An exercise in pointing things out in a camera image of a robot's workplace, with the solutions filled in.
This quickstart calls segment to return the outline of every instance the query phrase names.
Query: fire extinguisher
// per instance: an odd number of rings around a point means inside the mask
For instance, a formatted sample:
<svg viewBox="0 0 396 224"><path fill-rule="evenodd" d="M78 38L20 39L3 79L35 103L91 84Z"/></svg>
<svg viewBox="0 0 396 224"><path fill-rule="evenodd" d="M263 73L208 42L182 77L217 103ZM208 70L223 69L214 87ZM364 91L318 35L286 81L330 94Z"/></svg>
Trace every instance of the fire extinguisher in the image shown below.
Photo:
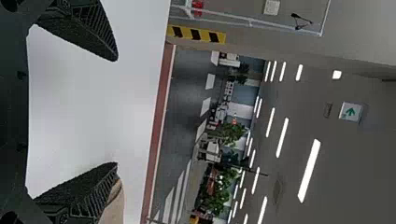
<svg viewBox="0 0 396 224"><path fill-rule="evenodd" d="M192 0L192 7L195 8L204 8L204 1L202 0ZM194 16L201 17L202 16L202 11L192 11Z"/></svg>

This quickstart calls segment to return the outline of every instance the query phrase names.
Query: light fixture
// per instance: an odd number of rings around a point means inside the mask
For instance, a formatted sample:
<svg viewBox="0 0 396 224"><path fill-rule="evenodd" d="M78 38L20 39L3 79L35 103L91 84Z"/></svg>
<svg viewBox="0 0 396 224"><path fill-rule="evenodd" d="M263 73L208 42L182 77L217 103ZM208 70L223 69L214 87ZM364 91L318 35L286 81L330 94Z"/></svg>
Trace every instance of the light fixture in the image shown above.
<svg viewBox="0 0 396 224"><path fill-rule="evenodd" d="M332 72L332 79L340 79L341 75L343 75L343 72L334 70L334 72Z"/></svg>
<svg viewBox="0 0 396 224"><path fill-rule="evenodd" d="M250 138L250 131L247 133L247 145L248 145L248 139Z"/></svg>
<svg viewBox="0 0 396 224"><path fill-rule="evenodd" d="M256 169L256 174L254 175L253 186L251 187L251 194L256 191L257 181L259 180L260 166Z"/></svg>
<svg viewBox="0 0 396 224"><path fill-rule="evenodd" d="M241 183L239 183L239 188L241 189L242 186L244 185L244 179L245 179L245 171L242 172L242 176L241 176Z"/></svg>
<svg viewBox="0 0 396 224"><path fill-rule="evenodd" d="M251 145L252 144L253 144L253 137L250 138L250 144L248 145L248 148L247 148L247 155L248 156L250 155L250 150L251 150Z"/></svg>
<svg viewBox="0 0 396 224"><path fill-rule="evenodd" d="M233 192L233 198L236 198L236 194L238 193L238 184L236 184L235 191Z"/></svg>
<svg viewBox="0 0 396 224"><path fill-rule="evenodd" d="M282 70L280 71L279 82L283 81L283 76L285 76L285 70L286 70L286 62L284 62L282 65Z"/></svg>
<svg viewBox="0 0 396 224"><path fill-rule="evenodd" d="M296 75L296 81L300 81L301 79L301 73L303 72L303 65L300 64L298 65L298 70L297 70L297 75Z"/></svg>
<svg viewBox="0 0 396 224"><path fill-rule="evenodd" d="M264 214L265 214L265 208L267 207L267 196L264 197L264 200L262 201L262 210L260 211L259 215L259 220L257 221L257 224L262 224L262 220L264 219Z"/></svg>
<svg viewBox="0 0 396 224"><path fill-rule="evenodd" d="M259 117L261 110L262 110L262 98L260 99L260 102L259 102L259 108L257 110L256 119Z"/></svg>
<svg viewBox="0 0 396 224"><path fill-rule="evenodd" d="M312 173L314 172L315 163L318 158L319 150L320 150L320 142L318 139L315 139L314 144L312 144L311 154L309 155L308 162L306 163L303 180L301 181L300 189L298 191L298 198L300 200L300 203L304 202L309 181L311 180Z"/></svg>
<svg viewBox="0 0 396 224"><path fill-rule="evenodd" d="M265 82L267 82L267 80L268 80L268 74L270 73L270 68L271 68L271 62L269 62L268 63L268 66L267 66L267 72L265 72Z"/></svg>
<svg viewBox="0 0 396 224"><path fill-rule="evenodd" d="M267 132L265 134L265 137L268 137L270 135L272 122L274 120L274 114L275 114L275 108L273 107L271 109L270 120L268 121Z"/></svg>
<svg viewBox="0 0 396 224"><path fill-rule="evenodd" d="M247 189L244 188L244 191L242 192L241 205L239 205L239 209L242 209L242 207L244 206L246 194L247 194Z"/></svg>
<svg viewBox="0 0 396 224"><path fill-rule="evenodd" d="M282 150L283 141L285 140L285 135L286 135L286 131L288 130L288 126L289 126L289 119L285 118L285 122L283 122L282 133L280 134L280 138L279 138L279 143L277 144L277 149L276 149L277 158L279 158L280 156L280 151Z"/></svg>
<svg viewBox="0 0 396 224"><path fill-rule="evenodd" d="M259 97L259 96L257 96L257 97L256 97L256 104L254 104L254 110L253 110L253 113L256 113L256 110L257 110L257 105L258 105L258 103L259 103L259 99L260 99L260 97Z"/></svg>
<svg viewBox="0 0 396 224"><path fill-rule="evenodd" d="M253 152L251 153L251 159L250 159L250 164L249 164L249 168L253 167L253 162L254 162L254 157L256 156L256 149L253 150Z"/></svg>
<svg viewBox="0 0 396 224"><path fill-rule="evenodd" d="M244 218L244 224L248 223L248 214L245 214L245 218Z"/></svg>
<svg viewBox="0 0 396 224"><path fill-rule="evenodd" d="M238 201L235 202L235 204L233 205L233 218L235 217L236 214L236 208L238 207Z"/></svg>
<svg viewBox="0 0 396 224"><path fill-rule="evenodd" d="M274 81L276 66L277 66L277 61L274 62L273 73L272 73L272 75L271 75L271 82Z"/></svg>
<svg viewBox="0 0 396 224"><path fill-rule="evenodd" d="M231 222L231 217L233 216L233 211L230 211L230 215L228 215L228 221L227 223Z"/></svg>

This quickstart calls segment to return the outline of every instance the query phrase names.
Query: yellow and black striped barrier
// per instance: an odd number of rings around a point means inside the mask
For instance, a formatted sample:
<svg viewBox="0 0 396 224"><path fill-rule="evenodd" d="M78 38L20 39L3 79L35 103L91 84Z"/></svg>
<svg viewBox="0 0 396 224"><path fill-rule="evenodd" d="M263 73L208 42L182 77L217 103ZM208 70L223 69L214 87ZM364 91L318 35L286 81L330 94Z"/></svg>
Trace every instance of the yellow and black striped barrier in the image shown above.
<svg viewBox="0 0 396 224"><path fill-rule="evenodd" d="M225 44L226 34L185 26L168 25L166 34L173 37L198 40L207 43Z"/></svg>

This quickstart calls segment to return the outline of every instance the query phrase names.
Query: grey floor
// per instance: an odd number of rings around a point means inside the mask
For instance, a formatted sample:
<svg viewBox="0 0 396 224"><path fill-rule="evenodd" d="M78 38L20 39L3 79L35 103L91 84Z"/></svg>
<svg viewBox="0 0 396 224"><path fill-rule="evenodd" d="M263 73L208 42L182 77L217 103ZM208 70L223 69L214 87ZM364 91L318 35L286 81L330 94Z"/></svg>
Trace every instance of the grey floor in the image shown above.
<svg viewBox="0 0 396 224"><path fill-rule="evenodd" d="M348 74L332 80L332 71L307 66L296 82L297 66L288 63L282 83L262 83L264 103L252 135L258 150L253 168L260 166L270 177L260 177L252 195L254 175L246 176L245 204L237 208L231 223L243 223L246 214L247 224L258 223L265 196L269 201L263 223L395 223L396 83ZM343 102L364 105L361 123L338 119ZM326 103L333 103L328 119L323 117ZM266 138L272 107L276 112ZM290 124L277 159L285 117ZM300 203L297 193L314 139L321 142L321 148ZM277 180L283 187L276 201Z"/></svg>
<svg viewBox="0 0 396 224"><path fill-rule="evenodd" d="M160 211L159 220L163 220L167 195L172 188L176 190L191 159L198 126L206 119L200 116L203 100L211 97L214 103L219 98L226 70L211 63L210 57L210 51L176 50L151 210L152 217ZM205 89L208 73L216 75L212 90Z"/></svg>

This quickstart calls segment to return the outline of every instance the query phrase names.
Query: sign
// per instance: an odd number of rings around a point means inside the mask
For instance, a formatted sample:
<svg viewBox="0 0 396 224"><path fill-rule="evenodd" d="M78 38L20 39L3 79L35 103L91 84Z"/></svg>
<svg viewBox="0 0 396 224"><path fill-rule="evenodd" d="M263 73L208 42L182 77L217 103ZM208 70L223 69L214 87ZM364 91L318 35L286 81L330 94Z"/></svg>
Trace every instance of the sign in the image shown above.
<svg viewBox="0 0 396 224"><path fill-rule="evenodd" d="M361 105L355 105L355 104L343 102L339 119L346 119L346 120L359 122L359 120L361 119L362 110L363 107Z"/></svg>

